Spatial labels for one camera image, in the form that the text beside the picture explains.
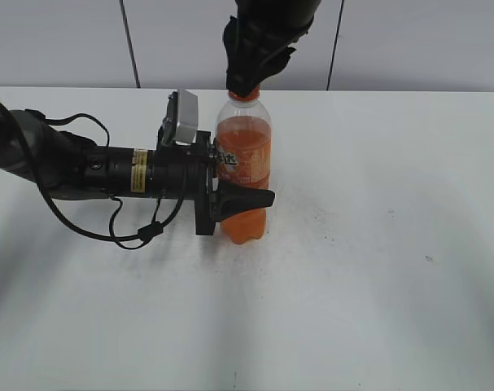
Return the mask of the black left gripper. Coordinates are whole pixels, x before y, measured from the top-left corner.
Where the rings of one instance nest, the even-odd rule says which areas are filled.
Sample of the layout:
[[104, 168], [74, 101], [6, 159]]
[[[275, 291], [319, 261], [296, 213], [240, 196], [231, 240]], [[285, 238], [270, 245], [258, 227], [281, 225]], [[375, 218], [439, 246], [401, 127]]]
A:
[[184, 201], [194, 202], [195, 234], [213, 235], [216, 222], [256, 209], [269, 208], [275, 200], [271, 190], [241, 187], [219, 182], [216, 189], [216, 222], [212, 216], [212, 180], [215, 174], [215, 148], [211, 133], [199, 130], [194, 142], [163, 145], [163, 130], [153, 153], [151, 196], [157, 200], [175, 200], [173, 211], [161, 222], [172, 223]]

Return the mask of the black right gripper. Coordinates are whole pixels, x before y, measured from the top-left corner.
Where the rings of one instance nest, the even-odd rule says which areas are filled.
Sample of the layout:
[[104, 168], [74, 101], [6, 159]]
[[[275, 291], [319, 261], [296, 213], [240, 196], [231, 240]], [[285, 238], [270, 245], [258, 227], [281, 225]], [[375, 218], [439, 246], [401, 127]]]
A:
[[265, 79], [277, 75], [290, 62], [296, 49], [285, 46], [277, 50], [262, 48], [254, 59], [240, 47], [240, 39], [254, 28], [276, 37], [289, 37], [297, 42], [305, 35], [321, 1], [236, 1], [237, 13], [223, 32], [227, 55], [226, 87], [238, 96], [247, 96]]

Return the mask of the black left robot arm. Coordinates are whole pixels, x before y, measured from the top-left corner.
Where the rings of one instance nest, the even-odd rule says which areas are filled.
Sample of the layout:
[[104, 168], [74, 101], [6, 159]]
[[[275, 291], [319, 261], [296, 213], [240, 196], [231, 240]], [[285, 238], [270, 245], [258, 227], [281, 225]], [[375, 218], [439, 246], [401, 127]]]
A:
[[[216, 185], [217, 149], [198, 128], [198, 98], [186, 90], [168, 97], [155, 149], [99, 146], [63, 130], [76, 119], [50, 119], [37, 110], [8, 110], [0, 103], [0, 169], [37, 184], [53, 214], [76, 233], [122, 244], [149, 242], [177, 216], [183, 201], [195, 203], [195, 232], [212, 235], [215, 225], [237, 214], [267, 208], [270, 190], [241, 187], [224, 180]], [[56, 200], [121, 201], [122, 198], [175, 200], [165, 221], [153, 220], [137, 233], [99, 235], [73, 225]]]

